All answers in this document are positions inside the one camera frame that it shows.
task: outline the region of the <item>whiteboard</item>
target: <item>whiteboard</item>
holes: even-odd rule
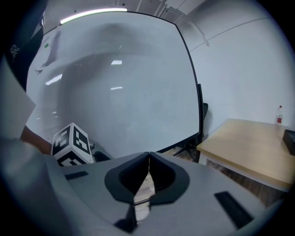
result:
[[[74,122],[113,158],[199,132],[185,44],[174,24],[148,15],[106,12],[50,31],[29,69],[27,94],[36,103],[27,122],[33,132],[52,142]]]

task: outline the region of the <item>person's arm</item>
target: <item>person's arm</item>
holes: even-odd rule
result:
[[[22,135],[20,137],[24,142],[28,142],[38,148],[43,154],[50,155],[51,144],[40,136],[32,132],[27,126],[25,126]]]

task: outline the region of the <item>wooden table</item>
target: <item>wooden table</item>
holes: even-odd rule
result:
[[[295,178],[295,156],[283,142],[287,127],[228,119],[203,143],[199,163],[207,159],[273,188],[288,191]]]

